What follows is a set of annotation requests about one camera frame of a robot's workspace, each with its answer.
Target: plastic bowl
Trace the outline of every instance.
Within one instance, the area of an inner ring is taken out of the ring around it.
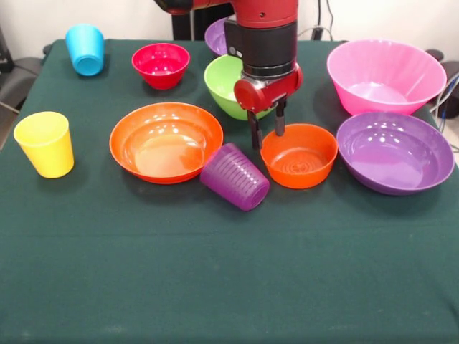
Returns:
[[[227,54],[227,41],[224,34],[224,21],[226,18],[219,19],[212,23],[204,33],[204,41],[215,57]]]
[[[144,181],[173,184],[197,176],[223,144],[217,119],[200,107],[160,102],[126,115],[110,135],[115,161]]]
[[[134,69],[156,90],[176,87],[190,61],[190,54],[185,48],[171,43],[147,45],[132,56]]]
[[[394,113],[368,113],[344,121],[339,152],[351,173],[383,194],[414,194],[439,185],[454,169],[453,151],[423,120]]]
[[[285,126],[283,136],[269,133],[261,157],[271,178],[287,188],[312,188],[325,181],[338,155],[338,143],[312,124]]]
[[[441,64],[428,53],[383,39],[340,45],[328,56],[327,69],[351,115],[411,115],[437,96],[447,79]]]
[[[212,98],[229,116],[237,120],[247,120],[247,111],[237,103],[235,84],[241,78],[242,61],[237,57],[223,55],[210,62],[204,71],[204,81]],[[261,119],[273,111],[270,108],[257,114]]]

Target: tipped-over purple cup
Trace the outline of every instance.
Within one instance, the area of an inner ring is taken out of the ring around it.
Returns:
[[[269,180],[233,143],[224,145],[209,159],[200,180],[243,211],[257,207],[270,189]]]

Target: cup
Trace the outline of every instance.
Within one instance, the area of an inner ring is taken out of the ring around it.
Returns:
[[[104,64],[104,39],[93,25],[78,24],[69,29],[65,43],[75,71],[90,77],[100,73]]]
[[[257,207],[270,189],[269,180],[233,143],[209,159],[200,181],[243,211]]]
[[[50,111],[29,115],[16,125],[13,136],[42,177],[59,178],[72,170],[72,141],[64,115]]]

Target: purple bowl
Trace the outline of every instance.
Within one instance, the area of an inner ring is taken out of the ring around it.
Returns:
[[[212,23],[204,34],[204,41],[216,57],[227,54],[227,41],[224,35],[224,21],[222,18]]]
[[[353,116],[338,129],[339,153],[354,177],[382,194],[433,188],[454,170],[454,154],[430,124],[395,113]]]

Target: blue cup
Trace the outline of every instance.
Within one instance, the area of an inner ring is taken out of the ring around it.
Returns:
[[[65,43],[75,71],[90,77],[103,69],[104,40],[102,32],[90,24],[71,27]]]

